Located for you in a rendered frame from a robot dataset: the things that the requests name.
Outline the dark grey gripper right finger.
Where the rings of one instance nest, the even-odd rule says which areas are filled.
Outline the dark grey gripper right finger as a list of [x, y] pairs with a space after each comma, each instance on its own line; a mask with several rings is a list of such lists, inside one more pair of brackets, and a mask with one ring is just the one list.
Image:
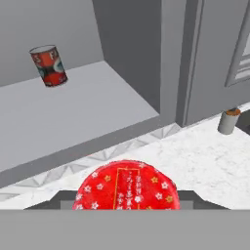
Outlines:
[[203, 200], [193, 190], [179, 190], [178, 195], [182, 210], [226, 210], [226, 207]]

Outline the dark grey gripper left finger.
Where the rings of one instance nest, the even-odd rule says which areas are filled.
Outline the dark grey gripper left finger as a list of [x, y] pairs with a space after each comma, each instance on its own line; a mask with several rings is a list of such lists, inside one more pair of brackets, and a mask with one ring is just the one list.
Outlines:
[[28, 210], [71, 210], [76, 196], [75, 190], [60, 190], [50, 200], [28, 207]]

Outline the red round yogurt cup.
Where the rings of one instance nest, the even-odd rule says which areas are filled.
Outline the red round yogurt cup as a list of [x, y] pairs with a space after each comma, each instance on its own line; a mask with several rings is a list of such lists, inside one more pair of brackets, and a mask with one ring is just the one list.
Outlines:
[[113, 161], [90, 174], [77, 191], [73, 210], [179, 210], [174, 182], [153, 166]]

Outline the grey open cabinet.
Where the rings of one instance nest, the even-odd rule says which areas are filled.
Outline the grey open cabinet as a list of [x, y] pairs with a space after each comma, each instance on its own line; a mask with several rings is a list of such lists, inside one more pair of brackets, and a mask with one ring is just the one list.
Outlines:
[[0, 0], [0, 188], [175, 121], [186, 1]]

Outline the grey panelled cabinet door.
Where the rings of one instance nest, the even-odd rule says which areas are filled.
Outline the grey panelled cabinet door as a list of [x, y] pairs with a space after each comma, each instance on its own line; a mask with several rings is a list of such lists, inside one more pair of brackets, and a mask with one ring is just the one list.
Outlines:
[[250, 0], [187, 0], [176, 122], [185, 127], [250, 102], [234, 73], [250, 32]]

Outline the grey shaker with orange lid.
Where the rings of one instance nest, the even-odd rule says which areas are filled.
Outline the grey shaker with orange lid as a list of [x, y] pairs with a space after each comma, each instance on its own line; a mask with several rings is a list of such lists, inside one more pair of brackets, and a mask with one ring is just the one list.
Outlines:
[[240, 114], [241, 111], [237, 107], [224, 111], [219, 122], [218, 131], [223, 135], [230, 135]]

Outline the dark grey block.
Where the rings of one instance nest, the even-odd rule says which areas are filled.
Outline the dark grey block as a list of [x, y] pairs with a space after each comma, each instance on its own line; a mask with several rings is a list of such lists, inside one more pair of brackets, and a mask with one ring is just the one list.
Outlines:
[[250, 136], [250, 109], [240, 114], [236, 127]]

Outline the red printed tin can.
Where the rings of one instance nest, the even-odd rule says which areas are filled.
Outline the red printed tin can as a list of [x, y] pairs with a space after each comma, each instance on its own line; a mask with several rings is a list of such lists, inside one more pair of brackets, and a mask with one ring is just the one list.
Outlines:
[[29, 51], [46, 87], [57, 87], [67, 81], [58, 49], [55, 45], [45, 45]]

